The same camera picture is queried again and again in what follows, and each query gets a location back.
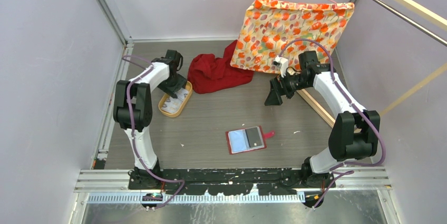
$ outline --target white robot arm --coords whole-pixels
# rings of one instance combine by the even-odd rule
[[[296,74],[287,72],[284,64],[288,65],[285,58],[275,59],[274,64],[281,69],[281,75],[270,80],[270,93],[265,105],[281,105],[282,95],[292,98],[297,90],[314,87],[329,105],[332,114],[336,118],[334,127],[329,137],[328,148],[321,153],[309,157],[302,165],[302,170],[308,176],[330,172],[337,164],[348,160],[359,160],[376,154],[378,140],[369,126],[352,107],[353,104],[363,111],[368,119],[378,129],[380,116],[376,111],[368,111],[360,105],[340,82],[337,73],[334,79],[331,76],[330,65],[321,64],[315,51],[307,51],[299,55],[299,63],[302,71]],[[335,85],[335,81],[351,100],[346,97]]]
[[[149,84],[150,92],[152,92],[159,84],[161,84],[163,81],[169,78],[169,67],[167,64],[161,62],[153,62],[152,66],[153,69],[148,75],[144,76],[143,78],[135,82],[136,84],[140,83]],[[129,82],[137,78],[139,78],[139,76],[130,79]],[[125,129],[124,132],[129,137],[130,144],[132,145],[132,135],[131,135],[132,129],[130,128]],[[145,126],[141,132],[136,130],[134,135],[136,139],[135,144],[140,152],[140,155],[143,157],[146,166],[150,169],[153,169],[157,164],[157,155],[154,153],[152,148],[151,135],[149,133],[149,125]],[[134,157],[135,157],[135,167],[144,170],[143,165],[135,156],[135,153]]]
[[[177,74],[182,62],[183,57],[177,51],[168,50],[165,57],[153,60],[151,67],[144,70],[140,75],[128,81],[119,81],[116,84],[113,118],[124,129],[132,145],[132,129],[125,90],[131,81],[139,79],[131,86],[131,97],[135,97],[135,104],[132,105],[135,121],[134,135],[139,154],[149,169],[153,169],[158,160],[152,148],[149,133],[149,124],[152,119],[151,92],[158,87],[176,98],[175,92],[184,87],[187,81],[183,76]],[[135,153],[134,157],[135,167],[144,170]]]

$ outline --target cable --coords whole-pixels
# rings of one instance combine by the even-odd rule
[[[132,108],[132,99],[131,99],[131,97],[130,97],[130,88],[132,87],[132,85],[133,85],[135,82],[137,82],[138,80],[140,80],[140,79],[142,79],[143,77],[145,77],[146,75],[148,75],[148,74],[153,70],[153,65],[152,65],[152,62],[150,62],[150,61],[148,61],[148,60],[146,60],[146,59],[144,59],[144,58],[138,57],[138,56],[133,56],[133,55],[126,55],[126,56],[123,56],[123,58],[125,58],[125,57],[135,57],[135,58],[141,59],[142,61],[146,61],[146,62],[149,62],[149,63],[150,63],[149,68],[147,68],[146,71],[143,72],[143,74],[142,74],[141,76],[139,76],[138,78],[132,80],[132,81],[129,83],[129,85],[127,86],[127,89],[126,89],[127,104],[128,104],[128,106],[129,106],[130,124],[131,124],[131,128],[132,128],[131,136],[132,136],[132,148],[133,148],[133,152],[135,153],[135,156],[137,157],[137,159],[140,161],[141,165],[143,165],[144,169],[145,169],[145,170],[146,170],[152,177],[154,177],[155,179],[160,180],[160,181],[162,181],[162,182],[167,182],[167,183],[182,183],[182,184],[180,185],[180,187],[177,189],[177,191],[172,195],[171,198],[169,198],[169,199],[166,200],[164,203],[162,203],[162,204],[160,204],[160,205],[158,205],[158,206],[155,207],[155,209],[159,209],[159,208],[162,208],[162,207],[166,206],[166,204],[167,204],[169,201],[171,201],[171,200],[172,200],[172,199],[173,199],[173,198],[180,192],[181,189],[183,189],[183,186],[184,186],[184,184],[185,184],[185,181],[184,181],[183,179],[180,179],[180,180],[169,180],[169,179],[164,179],[164,178],[161,178],[161,177],[155,175],[155,174],[152,173],[152,171],[146,166],[145,162],[143,161],[143,158],[140,156],[140,154],[139,154],[139,152],[138,152],[138,149],[137,149],[137,146],[136,146],[136,139],[135,139],[135,119],[134,119],[134,117],[133,117],[133,108]]]
[[[314,40],[310,40],[308,38],[297,38],[289,43],[287,43],[287,45],[281,50],[281,52],[279,53],[278,57],[282,57],[284,54],[284,51],[286,50],[287,47],[289,47],[290,45],[292,45],[295,42],[298,41],[308,41],[311,43],[314,43],[315,45],[319,46],[321,49],[323,49],[323,51],[326,53],[327,57],[329,58],[329,63],[330,63],[330,68],[331,68],[331,78],[332,81],[334,82],[335,86],[337,87],[337,89],[340,91],[340,93],[343,95],[343,97],[346,99],[346,101],[349,102],[350,106],[352,108],[354,108],[354,110],[362,117],[362,119],[366,122],[366,124],[368,124],[368,126],[371,128],[371,130],[373,130],[374,134],[377,136],[378,141],[380,142],[380,146],[382,148],[382,156],[380,158],[380,160],[377,163],[361,163],[361,162],[351,162],[351,161],[347,161],[347,162],[343,162],[343,163],[339,163],[336,166],[333,166],[332,168],[329,169],[329,171],[332,171],[332,173],[334,174],[339,174],[340,176],[338,176],[337,178],[335,178],[334,180],[332,180],[332,182],[329,184],[329,186],[327,187],[327,189],[323,192],[322,196],[319,198],[319,200],[315,203],[315,205],[312,207],[315,210],[315,207],[322,201],[324,195],[326,195],[326,193],[328,192],[329,188],[334,184],[335,180],[341,178],[344,175],[349,175],[349,174],[353,174],[354,171],[350,170],[347,172],[336,172],[333,171],[337,168],[340,168],[341,166],[344,166],[345,164],[351,164],[351,165],[360,165],[360,166],[367,166],[367,167],[376,167],[381,165],[384,161],[385,161],[385,157],[386,157],[386,148],[385,148],[385,144],[383,144],[383,139],[382,136],[380,135],[380,133],[378,132],[377,128],[373,125],[373,123],[368,119],[368,117],[366,117],[365,114],[363,114],[363,112],[355,105],[353,104],[352,100],[349,98],[349,95],[343,90],[343,88],[340,86],[340,84],[338,83],[338,81],[335,79],[335,75],[334,75],[334,61],[332,60],[332,56],[330,55],[329,51],[322,46],[319,42],[316,42]]]
[[[126,61],[126,62],[128,62],[128,63],[132,63],[133,65],[135,65],[135,66],[138,66],[138,67],[140,67],[140,68],[142,68],[142,69],[146,69],[144,66],[141,66],[140,64],[138,64],[138,63],[136,63],[136,62],[132,62],[131,60],[127,60],[127,59],[124,59],[124,58],[121,58],[123,61]]]
[[[329,188],[335,183],[335,181],[336,181],[337,179],[341,178],[341,177],[344,176],[344,175],[350,175],[350,174],[353,174],[354,171],[353,171],[353,170],[349,170],[349,171],[346,171],[346,172],[332,171],[332,173],[333,173],[333,174],[338,174],[338,175],[340,175],[340,176],[334,178],[334,179],[329,183],[329,185],[327,186],[326,190],[325,190],[325,191],[323,192],[323,194],[319,197],[318,201],[315,203],[314,206],[312,206],[312,209],[315,210],[315,208],[318,206],[318,204],[320,204],[320,202],[323,200],[323,198],[324,198],[324,196],[326,195],[326,193],[329,191]]]

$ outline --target gray floor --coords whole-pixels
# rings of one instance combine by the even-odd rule
[[[184,57],[180,74],[187,77],[188,67],[198,54],[213,53],[222,57],[230,41],[137,43],[133,55],[148,59],[162,57],[167,49]],[[340,69],[335,60],[336,69]],[[142,70],[129,67],[128,78]],[[248,168],[300,167],[303,160],[327,147],[331,128],[299,96],[283,98],[281,106],[264,106],[273,74],[255,73],[252,82],[210,94],[193,93],[177,118],[158,110],[161,90],[152,92],[153,118],[151,139],[162,168]],[[309,93],[327,110],[324,99],[313,89]],[[275,130],[267,148],[230,155],[225,132],[261,125],[264,132]],[[115,125],[106,161],[106,169],[133,168],[129,139]]]

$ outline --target floral fabric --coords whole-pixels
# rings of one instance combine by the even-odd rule
[[[332,53],[353,13],[353,3],[298,4],[255,0],[245,13],[230,65],[278,74],[279,68],[272,61],[288,42],[296,38],[315,40]],[[289,46],[283,57],[289,59],[289,66],[300,70],[298,55],[309,50],[316,50],[320,62],[327,62],[320,47],[302,41]]]

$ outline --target wooden basket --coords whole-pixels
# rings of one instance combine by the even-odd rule
[[[188,95],[186,96],[186,98],[184,99],[182,105],[180,106],[179,110],[176,113],[169,113],[169,112],[165,112],[164,110],[162,110],[161,108],[163,107],[164,102],[166,101],[166,99],[169,98],[169,95],[165,94],[160,102],[158,103],[158,110],[160,110],[161,113],[163,113],[164,115],[170,117],[170,118],[175,118],[177,116],[180,115],[181,111],[183,110],[184,106],[186,105],[186,102],[189,100],[189,98],[191,97],[192,94],[192,83],[190,83],[189,81],[186,82],[186,86],[185,86],[185,90],[188,91]]]

